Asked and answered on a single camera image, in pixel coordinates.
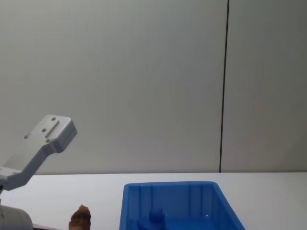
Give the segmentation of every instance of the brown object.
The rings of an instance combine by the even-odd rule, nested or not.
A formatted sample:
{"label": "brown object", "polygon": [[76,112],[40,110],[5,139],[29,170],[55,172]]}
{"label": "brown object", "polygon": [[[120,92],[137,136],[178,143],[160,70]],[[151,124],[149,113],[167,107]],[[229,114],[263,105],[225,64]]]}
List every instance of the brown object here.
{"label": "brown object", "polygon": [[71,216],[69,230],[90,230],[91,213],[88,207],[81,205],[79,209]]}

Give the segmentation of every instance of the white wall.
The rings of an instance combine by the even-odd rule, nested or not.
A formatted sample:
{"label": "white wall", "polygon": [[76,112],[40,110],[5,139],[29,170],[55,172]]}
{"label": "white wall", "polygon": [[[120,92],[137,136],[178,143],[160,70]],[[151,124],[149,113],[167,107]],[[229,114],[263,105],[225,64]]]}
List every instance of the white wall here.
{"label": "white wall", "polygon": [[222,171],[307,170],[307,1],[230,0]]}
{"label": "white wall", "polygon": [[219,169],[226,0],[2,0],[0,164],[45,114],[39,173]]}

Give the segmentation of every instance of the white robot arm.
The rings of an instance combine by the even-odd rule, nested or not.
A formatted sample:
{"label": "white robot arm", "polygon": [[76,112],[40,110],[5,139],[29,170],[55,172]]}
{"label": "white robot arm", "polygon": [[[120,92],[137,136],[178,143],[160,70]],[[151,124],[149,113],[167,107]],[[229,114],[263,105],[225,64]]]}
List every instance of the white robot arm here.
{"label": "white robot arm", "polygon": [[[21,187],[30,180],[52,153],[61,153],[76,136],[72,119],[47,115],[24,136],[20,150],[0,167],[0,194]],[[24,211],[0,206],[0,230],[31,230],[31,219]]]}

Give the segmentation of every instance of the blue plastic bin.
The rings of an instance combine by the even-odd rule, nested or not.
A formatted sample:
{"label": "blue plastic bin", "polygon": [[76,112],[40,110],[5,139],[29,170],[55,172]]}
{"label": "blue plastic bin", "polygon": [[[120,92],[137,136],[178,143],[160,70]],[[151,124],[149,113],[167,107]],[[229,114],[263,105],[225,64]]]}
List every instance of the blue plastic bin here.
{"label": "blue plastic bin", "polygon": [[[157,210],[165,213],[164,224],[152,223]],[[217,183],[161,182],[125,185],[119,230],[244,230],[244,227]]]}

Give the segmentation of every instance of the white tabletop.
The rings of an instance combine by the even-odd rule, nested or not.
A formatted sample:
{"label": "white tabletop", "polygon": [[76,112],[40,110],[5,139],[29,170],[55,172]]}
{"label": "white tabletop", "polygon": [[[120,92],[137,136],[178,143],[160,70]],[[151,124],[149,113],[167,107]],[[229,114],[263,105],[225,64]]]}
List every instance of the white tabletop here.
{"label": "white tabletop", "polygon": [[217,182],[247,230],[307,229],[307,173],[44,175],[4,191],[1,203],[62,230],[83,204],[91,211],[92,230],[118,230],[123,186],[158,181]]}

